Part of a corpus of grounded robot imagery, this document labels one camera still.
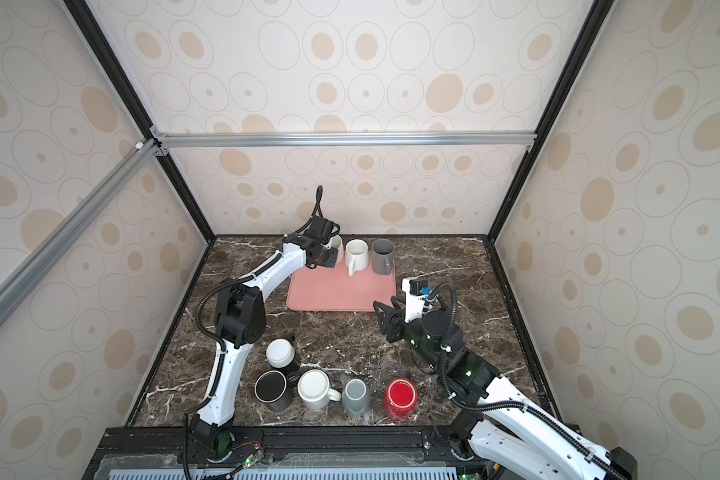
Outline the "pale pink mug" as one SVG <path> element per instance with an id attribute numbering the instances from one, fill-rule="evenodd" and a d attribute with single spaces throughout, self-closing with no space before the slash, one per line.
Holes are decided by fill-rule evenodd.
<path id="1" fill-rule="evenodd" d="M 340 265 L 343 262 L 344 257 L 344 245 L 340 235 L 335 235 L 331 238 L 329 246 L 336 250 L 336 265 Z"/>

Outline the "white mug with handle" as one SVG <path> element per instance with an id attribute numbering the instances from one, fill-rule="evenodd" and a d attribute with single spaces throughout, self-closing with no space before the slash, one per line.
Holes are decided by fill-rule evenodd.
<path id="1" fill-rule="evenodd" d="M 345 264 L 350 277 L 366 270 L 370 265 L 368 244 L 361 239 L 353 239 L 345 244 Z"/>

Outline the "pink rectangular tray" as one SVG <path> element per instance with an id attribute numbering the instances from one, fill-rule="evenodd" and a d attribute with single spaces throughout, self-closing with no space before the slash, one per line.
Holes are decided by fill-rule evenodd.
<path id="1" fill-rule="evenodd" d="M 293 274 L 286 304 L 294 311 L 372 312 L 373 303 L 396 295 L 395 269 L 378 275 L 371 268 L 348 274 L 345 264 L 303 268 Z"/>

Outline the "tall grey mug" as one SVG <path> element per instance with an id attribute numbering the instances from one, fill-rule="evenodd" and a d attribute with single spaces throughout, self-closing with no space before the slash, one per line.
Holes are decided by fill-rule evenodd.
<path id="1" fill-rule="evenodd" d="M 371 245 L 371 268 L 377 275 L 390 275 L 394 267 L 395 245 L 389 239 L 377 239 Z"/>

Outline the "white mug front row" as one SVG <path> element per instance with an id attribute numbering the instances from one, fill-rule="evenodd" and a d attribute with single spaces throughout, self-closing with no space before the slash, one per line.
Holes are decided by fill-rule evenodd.
<path id="1" fill-rule="evenodd" d="M 297 392 L 306 407 L 314 411 L 342 399 L 342 394 L 331 387 L 328 375 L 319 369 L 312 369 L 301 375 Z"/>

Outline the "white black upside-down mug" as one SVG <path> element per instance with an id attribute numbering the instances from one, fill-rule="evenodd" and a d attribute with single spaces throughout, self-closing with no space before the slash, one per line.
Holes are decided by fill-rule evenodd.
<path id="1" fill-rule="evenodd" d="M 275 339 L 268 344 L 266 359 L 273 369 L 280 371 L 286 377 L 296 374 L 301 366 L 295 347 L 285 338 Z"/>

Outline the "black mug white rim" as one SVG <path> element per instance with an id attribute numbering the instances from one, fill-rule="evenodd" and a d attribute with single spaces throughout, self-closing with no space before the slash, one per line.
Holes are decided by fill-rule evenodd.
<path id="1" fill-rule="evenodd" d="M 293 392 L 286 376 L 278 370 L 270 370 L 256 380 L 254 393 L 257 400 L 273 412 L 287 410 L 293 402 Z"/>

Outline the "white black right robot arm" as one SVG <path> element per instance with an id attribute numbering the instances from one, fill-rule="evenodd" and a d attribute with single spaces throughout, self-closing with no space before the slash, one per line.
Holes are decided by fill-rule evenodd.
<path id="1" fill-rule="evenodd" d="M 524 479 L 636 478 L 629 452 L 609 450 L 567 427 L 465 347 L 453 309 L 427 308 L 407 319 L 398 298 L 376 301 L 373 308 L 381 334 L 404 342 L 432 367 L 449 401 L 467 416 L 466 426 L 452 429 L 452 445 Z"/>

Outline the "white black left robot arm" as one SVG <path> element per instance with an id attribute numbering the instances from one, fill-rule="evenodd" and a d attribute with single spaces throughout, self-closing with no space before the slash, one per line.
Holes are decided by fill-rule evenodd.
<path id="1" fill-rule="evenodd" d="M 318 213 L 295 232 L 283 236 L 278 248 L 246 275 L 222 281 L 200 301 L 195 327 L 215 342 L 216 352 L 203 400 L 183 414 L 185 439 L 194 440 L 216 458 L 232 449 L 230 424 L 246 359 L 263 336 L 265 301 L 295 272 L 333 268 L 338 249 L 329 245 L 340 225 Z"/>

